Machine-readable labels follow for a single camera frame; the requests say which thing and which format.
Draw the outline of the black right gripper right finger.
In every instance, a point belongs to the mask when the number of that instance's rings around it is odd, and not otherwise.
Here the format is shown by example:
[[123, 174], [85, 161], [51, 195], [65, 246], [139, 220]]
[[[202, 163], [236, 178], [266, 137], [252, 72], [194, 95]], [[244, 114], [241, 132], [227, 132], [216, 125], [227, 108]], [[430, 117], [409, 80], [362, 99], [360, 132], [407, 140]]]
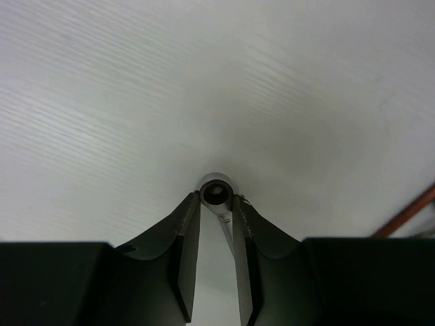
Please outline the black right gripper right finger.
[[297, 241], [233, 198], [242, 325], [433, 325], [430, 238]]

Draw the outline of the small silver ratchet wrench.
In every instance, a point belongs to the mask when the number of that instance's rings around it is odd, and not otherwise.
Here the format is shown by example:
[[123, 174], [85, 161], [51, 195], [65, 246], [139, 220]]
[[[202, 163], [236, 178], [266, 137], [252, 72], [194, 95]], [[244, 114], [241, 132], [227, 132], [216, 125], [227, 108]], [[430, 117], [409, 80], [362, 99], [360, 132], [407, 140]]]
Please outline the small silver ratchet wrench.
[[203, 205], [219, 220], [230, 252], [232, 256], [235, 257], [232, 230], [232, 205], [234, 196], [232, 181], [223, 173], [209, 173], [201, 179], [198, 190]]

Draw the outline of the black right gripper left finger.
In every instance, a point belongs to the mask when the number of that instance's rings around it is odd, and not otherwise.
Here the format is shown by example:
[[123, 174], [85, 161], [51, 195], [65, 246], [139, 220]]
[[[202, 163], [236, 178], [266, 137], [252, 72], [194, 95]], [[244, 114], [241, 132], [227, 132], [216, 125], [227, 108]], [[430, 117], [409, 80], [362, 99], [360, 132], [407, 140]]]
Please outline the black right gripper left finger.
[[200, 200], [124, 244], [4, 242], [2, 325], [185, 325], [192, 319]]

